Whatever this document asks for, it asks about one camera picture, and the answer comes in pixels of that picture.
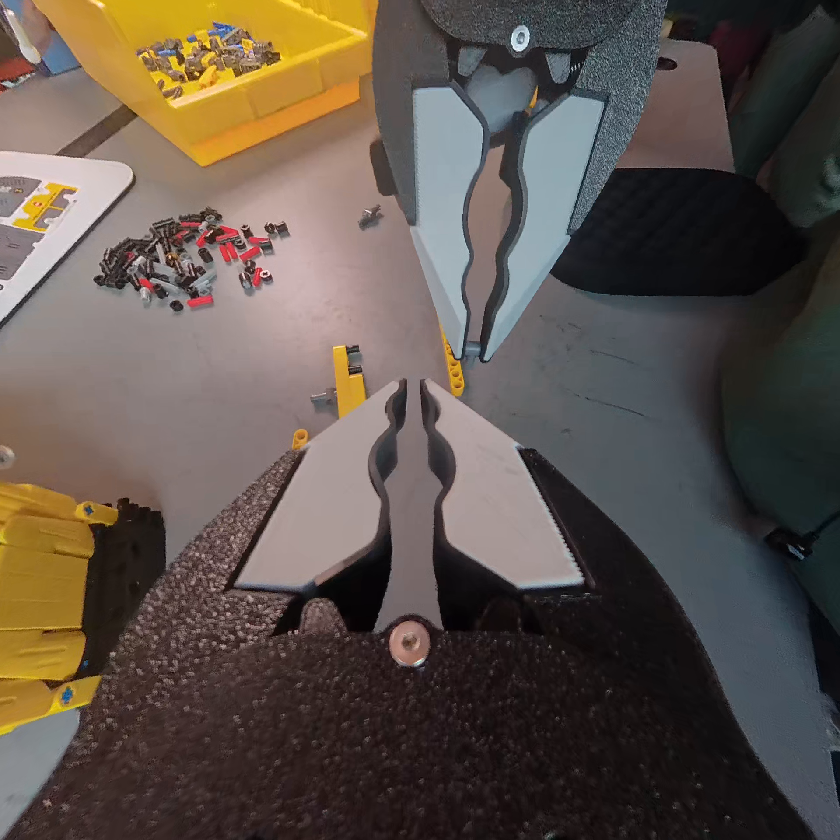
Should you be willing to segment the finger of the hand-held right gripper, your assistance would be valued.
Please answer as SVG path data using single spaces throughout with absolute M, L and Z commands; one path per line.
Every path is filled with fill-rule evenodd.
M 571 239 L 604 108 L 598 98 L 562 97 L 530 119 L 505 151 L 501 173 L 511 215 L 481 327 L 483 362 L 499 350 Z
M 487 160 L 487 123 L 458 84 L 413 91 L 416 217 L 410 233 L 449 346 L 464 357 L 469 202 Z

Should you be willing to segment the long yellow lego beam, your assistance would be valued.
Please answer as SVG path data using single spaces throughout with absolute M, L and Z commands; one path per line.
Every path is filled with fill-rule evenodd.
M 466 381 L 462 368 L 461 361 L 458 360 L 447 340 L 443 324 L 438 321 L 438 328 L 440 331 L 440 338 L 442 340 L 444 357 L 446 363 L 446 370 L 448 376 L 448 388 L 451 394 L 455 397 L 461 397 L 466 389 Z
M 362 377 L 354 378 L 350 378 L 348 373 L 349 365 L 362 366 L 361 352 L 358 355 L 348 356 L 344 349 L 345 345 L 336 345 L 332 348 L 333 378 L 338 392 L 339 419 L 347 416 L 366 400 L 364 373 Z

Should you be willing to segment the black quilted cushion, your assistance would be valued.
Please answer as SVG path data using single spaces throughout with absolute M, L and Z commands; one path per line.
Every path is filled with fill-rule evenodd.
M 687 168 L 615 170 L 551 276 L 619 297 L 748 297 L 798 265 L 806 236 L 754 180 Z

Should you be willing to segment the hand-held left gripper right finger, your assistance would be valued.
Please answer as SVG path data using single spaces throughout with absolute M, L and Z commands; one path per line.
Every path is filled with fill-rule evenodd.
M 444 629 L 477 629 L 494 604 L 534 627 L 532 604 L 585 593 L 585 570 L 523 447 L 434 381 L 420 385 L 434 503 L 433 568 Z

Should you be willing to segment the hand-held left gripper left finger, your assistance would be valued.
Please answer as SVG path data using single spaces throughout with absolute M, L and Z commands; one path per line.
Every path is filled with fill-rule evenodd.
M 397 464 L 407 382 L 382 388 L 308 444 L 233 573 L 233 587 L 290 597 L 277 632 L 332 603 L 349 632 L 372 632 L 392 570 L 385 482 Z

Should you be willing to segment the lego instruction booklet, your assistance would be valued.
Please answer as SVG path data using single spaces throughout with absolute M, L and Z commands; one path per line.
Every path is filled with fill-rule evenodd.
M 135 183 L 125 163 L 1 152 L 1 324 Z

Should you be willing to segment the heap of grey lego parts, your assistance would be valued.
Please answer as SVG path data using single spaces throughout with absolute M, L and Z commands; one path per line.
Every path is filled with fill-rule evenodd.
M 213 21 L 185 38 L 168 38 L 136 49 L 135 55 L 168 103 L 272 67 L 282 56 L 267 39 L 243 27 Z

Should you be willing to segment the pile of small lego pieces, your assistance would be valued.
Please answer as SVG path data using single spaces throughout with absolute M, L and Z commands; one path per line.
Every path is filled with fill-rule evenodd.
M 113 295 L 133 294 L 144 309 L 175 314 L 211 308 L 220 279 L 235 278 L 247 297 L 267 289 L 275 274 L 267 259 L 289 238 L 286 221 L 232 227 L 211 206 L 154 221 L 143 236 L 106 248 L 92 282 Z

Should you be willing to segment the yellow plastic bin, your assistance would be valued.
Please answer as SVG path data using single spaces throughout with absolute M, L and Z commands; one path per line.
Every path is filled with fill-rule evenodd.
M 371 72 L 377 2 L 35 2 L 81 67 L 205 166 L 357 102 Z M 135 51 L 212 22 L 246 28 L 279 64 L 168 103 Z

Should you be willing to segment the yellow black lego vehicle model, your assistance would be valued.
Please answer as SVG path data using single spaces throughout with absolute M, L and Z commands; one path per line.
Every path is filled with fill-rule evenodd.
M 160 511 L 2 483 L 2 736 L 91 703 L 164 570 Z

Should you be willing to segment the light blue box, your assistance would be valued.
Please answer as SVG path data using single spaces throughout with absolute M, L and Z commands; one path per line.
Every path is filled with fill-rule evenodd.
M 51 26 L 38 37 L 38 51 L 43 71 L 48 77 L 60 76 L 81 68 L 78 58 Z

